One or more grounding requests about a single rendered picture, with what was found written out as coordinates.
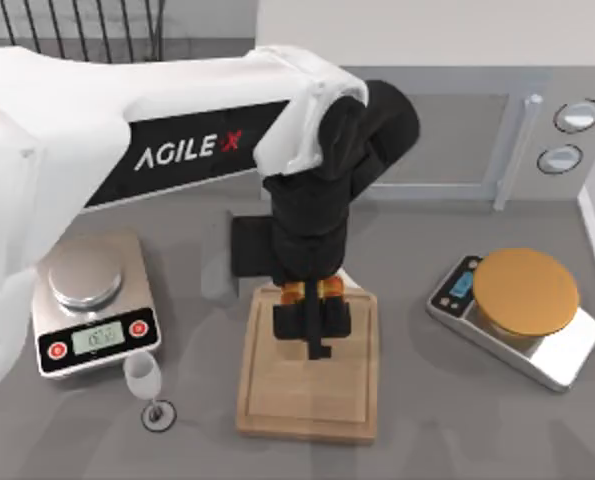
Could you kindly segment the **orange brown bread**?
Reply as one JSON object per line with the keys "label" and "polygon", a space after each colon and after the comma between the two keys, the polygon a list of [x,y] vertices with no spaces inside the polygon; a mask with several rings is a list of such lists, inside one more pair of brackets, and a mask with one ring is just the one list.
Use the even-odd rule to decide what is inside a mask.
{"label": "orange brown bread", "polygon": [[[324,280],[319,280],[316,286],[316,292],[319,299],[328,299],[334,297],[343,297],[345,291],[344,281],[341,276],[333,275]],[[297,304],[304,300],[306,296],[306,283],[293,282],[286,283],[281,287],[281,304]]]}

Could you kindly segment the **wooden cutting board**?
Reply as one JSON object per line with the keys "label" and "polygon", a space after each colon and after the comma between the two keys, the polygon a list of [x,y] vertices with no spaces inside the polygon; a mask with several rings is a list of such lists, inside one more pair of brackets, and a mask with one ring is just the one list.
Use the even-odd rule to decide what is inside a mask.
{"label": "wooden cutting board", "polygon": [[377,434],[379,316],[376,297],[349,288],[352,333],[311,360],[304,342],[273,335],[274,286],[255,290],[244,339],[236,428],[244,435],[370,444]]}

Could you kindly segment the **black square block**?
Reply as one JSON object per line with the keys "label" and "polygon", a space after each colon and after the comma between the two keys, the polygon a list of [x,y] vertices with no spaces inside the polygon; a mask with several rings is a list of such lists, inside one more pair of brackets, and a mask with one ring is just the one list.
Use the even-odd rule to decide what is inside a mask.
{"label": "black square block", "polygon": [[277,262],[270,216],[236,216],[231,221],[231,272],[237,278],[272,277]]}

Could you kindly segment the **clear wine glass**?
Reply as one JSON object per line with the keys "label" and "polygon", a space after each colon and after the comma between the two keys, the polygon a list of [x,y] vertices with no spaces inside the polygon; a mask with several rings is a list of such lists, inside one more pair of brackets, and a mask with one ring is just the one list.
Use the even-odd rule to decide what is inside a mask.
{"label": "clear wine glass", "polygon": [[160,397],[162,373],[155,357],[148,351],[131,354],[123,362],[123,373],[129,391],[145,402],[140,420],[151,433],[164,433],[176,422],[172,402]]}

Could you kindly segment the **silver kitchen scale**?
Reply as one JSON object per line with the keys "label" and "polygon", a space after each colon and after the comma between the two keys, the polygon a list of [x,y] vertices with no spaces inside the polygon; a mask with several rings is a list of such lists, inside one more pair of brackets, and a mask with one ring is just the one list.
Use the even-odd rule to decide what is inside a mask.
{"label": "silver kitchen scale", "polygon": [[62,379],[162,340],[139,237],[64,237],[37,265],[31,318],[40,375]]}

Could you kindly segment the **scale with orange round plate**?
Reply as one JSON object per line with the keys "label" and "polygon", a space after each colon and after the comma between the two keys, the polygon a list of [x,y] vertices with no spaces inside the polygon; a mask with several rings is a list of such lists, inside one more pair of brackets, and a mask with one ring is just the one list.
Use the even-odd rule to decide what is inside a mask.
{"label": "scale with orange round plate", "polygon": [[595,349],[595,319],[553,256],[527,247],[461,257],[426,302],[431,317],[546,388],[565,392]]}

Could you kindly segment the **microwave oven door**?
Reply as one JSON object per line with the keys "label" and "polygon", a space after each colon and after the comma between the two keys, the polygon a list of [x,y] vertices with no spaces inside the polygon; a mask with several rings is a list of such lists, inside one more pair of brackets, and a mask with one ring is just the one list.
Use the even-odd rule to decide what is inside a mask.
{"label": "microwave oven door", "polygon": [[402,160],[361,196],[386,201],[490,200],[497,139],[507,97],[418,94],[411,97],[420,137]]}

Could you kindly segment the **round microwave knob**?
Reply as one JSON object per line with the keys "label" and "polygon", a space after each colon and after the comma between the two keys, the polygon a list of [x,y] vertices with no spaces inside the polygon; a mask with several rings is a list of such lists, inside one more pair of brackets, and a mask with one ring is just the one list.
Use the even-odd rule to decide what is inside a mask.
{"label": "round microwave knob", "polygon": [[595,125],[595,100],[583,99],[562,105],[553,116],[557,130],[566,134],[586,131]]}
{"label": "round microwave knob", "polygon": [[582,150],[572,144],[543,151],[537,161],[537,168],[546,175],[561,175],[574,170],[583,160]]}

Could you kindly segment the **pale microwave oven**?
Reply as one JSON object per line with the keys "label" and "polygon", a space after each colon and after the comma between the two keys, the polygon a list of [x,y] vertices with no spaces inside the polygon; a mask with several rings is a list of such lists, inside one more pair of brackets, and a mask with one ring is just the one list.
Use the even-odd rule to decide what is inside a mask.
{"label": "pale microwave oven", "polygon": [[[595,125],[583,132],[566,134],[557,130],[553,116],[564,104],[583,99],[595,100],[595,67],[519,65],[348,65],[347,70],[364,80],[380,79],[397,86],[411,101],[418,94],[505,95],[507,104],[497,139],[494,196],[490,200],[410,200],[477,202],[491,206],[497,184],[511,156],[523,116],[523,100],[532,93],[543,96],[535,129],[530,137],[515,180],[513,201],[571,201],[578,197],[595,161]],[[583,160],[565,174],[546,175],[536,165],[548,149],[572,144],[579,147]]]}

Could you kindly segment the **black metal railing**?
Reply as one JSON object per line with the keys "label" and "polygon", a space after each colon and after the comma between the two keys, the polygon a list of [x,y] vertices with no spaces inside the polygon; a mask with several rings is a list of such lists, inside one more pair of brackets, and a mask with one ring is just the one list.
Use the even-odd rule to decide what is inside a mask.
{"label": "black metal railing", "polygon": [[0,0],[0,47],[109,64],[164,58],[168,0]]}

